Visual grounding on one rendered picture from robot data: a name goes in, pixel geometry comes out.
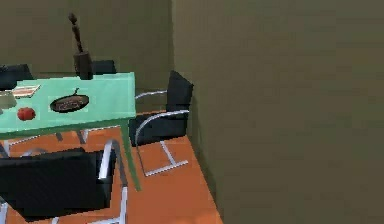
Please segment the green table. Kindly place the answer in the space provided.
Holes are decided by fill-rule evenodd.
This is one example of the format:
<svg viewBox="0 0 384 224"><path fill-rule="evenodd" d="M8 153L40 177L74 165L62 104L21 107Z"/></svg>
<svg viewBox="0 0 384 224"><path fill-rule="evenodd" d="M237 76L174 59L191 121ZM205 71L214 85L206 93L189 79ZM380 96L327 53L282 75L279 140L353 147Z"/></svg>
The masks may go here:
<svg viewBox="0 0 384 224"><path fill-rule="evenodd" d="M39 85L40 89L30 98L22 98L13 108L0 115L0 140L36 135L78 131L118 125L128 160L134 186L140 190L140 182L131 155L128 123L136 117L135 75L117 73L96 75L91 80L77 77L25 80L21 86ZM76 112L56 113L50 103L71 95L78 88L79 94L89 97L89 104ZM17 111L23 107L35 110L33 120L22 121Z"/></svg>

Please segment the black frying pan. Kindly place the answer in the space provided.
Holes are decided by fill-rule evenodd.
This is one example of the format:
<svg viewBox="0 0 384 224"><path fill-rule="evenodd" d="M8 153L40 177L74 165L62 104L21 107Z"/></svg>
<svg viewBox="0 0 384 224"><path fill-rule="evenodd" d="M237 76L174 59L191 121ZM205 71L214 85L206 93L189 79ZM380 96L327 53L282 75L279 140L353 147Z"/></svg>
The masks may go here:
<svg viewBox="0 0 384 224"><path fill-rule="evenodd" d="M63 96L50 103L50 109L57 113L70 113L83 109L89 104L89 97L78 93L78 88L71 95Z"/></svg>

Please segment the red tomato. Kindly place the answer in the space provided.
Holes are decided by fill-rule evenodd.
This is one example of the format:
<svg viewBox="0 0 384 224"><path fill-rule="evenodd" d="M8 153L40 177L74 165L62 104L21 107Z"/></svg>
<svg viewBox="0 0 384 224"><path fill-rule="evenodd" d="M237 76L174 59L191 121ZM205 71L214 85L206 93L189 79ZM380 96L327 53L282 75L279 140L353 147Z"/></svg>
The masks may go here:
<svg viewBox="0 0 384 224"><path fill-rule="evenodd" d="M23 107L17 111L17 117L22 121L33 120L35 116L35 110L30 107Z"/></svg>

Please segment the red and white book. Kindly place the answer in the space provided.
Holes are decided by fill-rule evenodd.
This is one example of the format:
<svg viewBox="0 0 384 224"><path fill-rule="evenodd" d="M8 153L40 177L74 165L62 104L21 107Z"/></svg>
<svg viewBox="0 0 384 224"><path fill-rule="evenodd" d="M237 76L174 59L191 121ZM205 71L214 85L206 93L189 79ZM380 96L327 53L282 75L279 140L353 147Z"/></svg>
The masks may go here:
<svg viewBox="0 0 384 224"><path fill-rule="evenodd" d="M19 86L12 90L15 98L30 98L40 89L39 85Z"/></svg>

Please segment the black chair with metal frame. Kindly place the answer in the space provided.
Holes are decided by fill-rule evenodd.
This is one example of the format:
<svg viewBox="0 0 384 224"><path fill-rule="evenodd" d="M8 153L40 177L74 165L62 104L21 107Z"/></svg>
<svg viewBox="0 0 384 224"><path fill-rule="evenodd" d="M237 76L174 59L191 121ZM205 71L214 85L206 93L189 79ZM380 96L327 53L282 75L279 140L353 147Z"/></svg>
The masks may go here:
<svg viewBox="0 0 384 224"><path fill-rule="evenodd" d="M194 85L190 81L177 71L172 70L165 90L144 92L135 97L135 100L138 100L146 96L166 95L164 112L137 115L129 121L130 142L136 148L145 177L154 176L188 164L187 160L176 162L165 141L186 135L193 88ZM146 171L139 147L152 143L161 145L169 164Z"/></svg>
<svg viewBox="0 0 384 224"><path fill-rule="evenodd" d="M116 74L116 67L113 60L99 60L92 62L92 71L95 75Z"/></svg>
<svg viewBox="0 0 384 224"><path fill-rule="evenodd" d="M23 80L33 80L27 64L0 66L0 91L12 90Z"/></svg>
<svg viewBox="0 0 384 224"><path fill-rule="evenodd" d="M128 182L118 141L93 152L36 148L0 158L0 224L6 224L8 207L27 222L49 219L51 224L59 224L61 216L108 208L115 171L121 181L119 215L91 224L126 224Z"/></svg>

